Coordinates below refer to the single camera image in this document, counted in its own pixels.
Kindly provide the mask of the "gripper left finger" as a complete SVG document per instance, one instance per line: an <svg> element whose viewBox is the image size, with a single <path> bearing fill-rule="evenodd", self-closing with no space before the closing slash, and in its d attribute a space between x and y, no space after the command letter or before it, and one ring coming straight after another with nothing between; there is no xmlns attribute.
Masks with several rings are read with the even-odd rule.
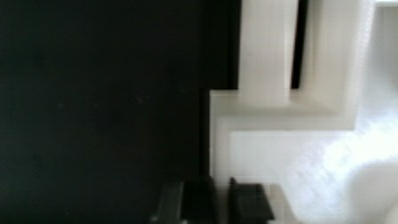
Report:
<svg viewBox="0 0 398 224"><path fill-rule="evenodd" d="M165 184L158 209L149 218L149 224L185 224L185 220L181 219L183 189L185 184L181 182Z"/></svg>

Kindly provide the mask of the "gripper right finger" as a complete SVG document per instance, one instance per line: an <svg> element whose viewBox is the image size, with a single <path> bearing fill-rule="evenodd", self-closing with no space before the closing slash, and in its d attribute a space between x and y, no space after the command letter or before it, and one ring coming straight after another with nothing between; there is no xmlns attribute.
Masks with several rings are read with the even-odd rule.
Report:
<svg viewBox="0 0 398 224"><path fill-rule="evenodd" d="M268 224L276 219L261 184L229 179L228 221L229 224Z"/></svg>

